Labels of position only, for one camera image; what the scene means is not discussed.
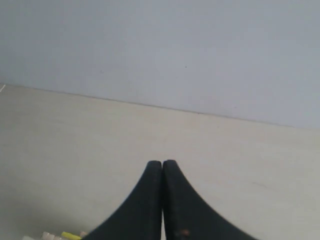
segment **white wall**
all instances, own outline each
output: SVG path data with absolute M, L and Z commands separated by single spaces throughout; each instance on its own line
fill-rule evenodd
M 2 0 L 0 82 L 320 128 L 317 0 Z
M 319 146 L 315 130 L 7 85 L 0 236 L 89 231 L 122 203 L 147 161 L 176 159 L 199 194 L 249 234 L 318 239 Z

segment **yellow object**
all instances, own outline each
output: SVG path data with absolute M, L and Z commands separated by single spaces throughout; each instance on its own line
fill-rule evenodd
M 70 240 L 80 240 L 80 239 L 82 239 L 82 237 L 77 236 L 77 235 L 73 235 L 72 233 L 66 232 L 66 231 L 63 231 L 61 233 L 61 237 L 64 237 L 64 238 L 70 239 Z

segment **light wood surface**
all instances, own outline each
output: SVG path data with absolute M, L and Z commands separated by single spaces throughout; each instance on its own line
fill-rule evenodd
M 147 161 L 166 159 L 254 237 L 319 238 L 320 131 L 10 85 L 0 92 L 0 235 L 90 231 Z

